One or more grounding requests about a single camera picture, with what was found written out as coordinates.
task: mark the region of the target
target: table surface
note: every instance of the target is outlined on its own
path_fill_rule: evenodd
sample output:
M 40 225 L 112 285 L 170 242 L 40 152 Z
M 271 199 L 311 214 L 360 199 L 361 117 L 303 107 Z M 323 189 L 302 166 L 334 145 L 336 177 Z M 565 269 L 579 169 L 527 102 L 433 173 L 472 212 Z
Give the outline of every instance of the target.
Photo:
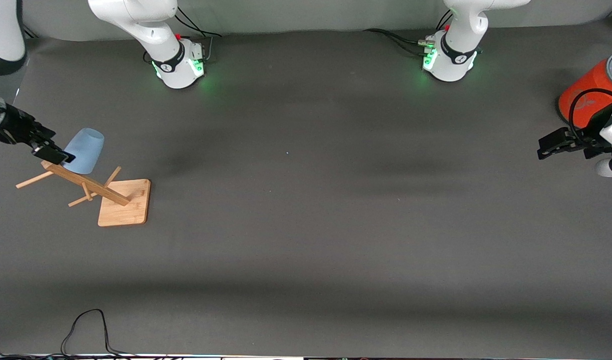
M 536 155 L 612 19 L 482 47 L 451 84 L 370 32 L 228 36 L 173 90 L 136 41 L 39 41 L 16 105 L 63 146 L 100 130 L 93 177 L 152 201 L 100 228 L 60 178 L 15 189 L 42 168 L 0 146 L 0 350 L 57 351 L 102 308 L 135 353 L 612 358 L 612 178 Z

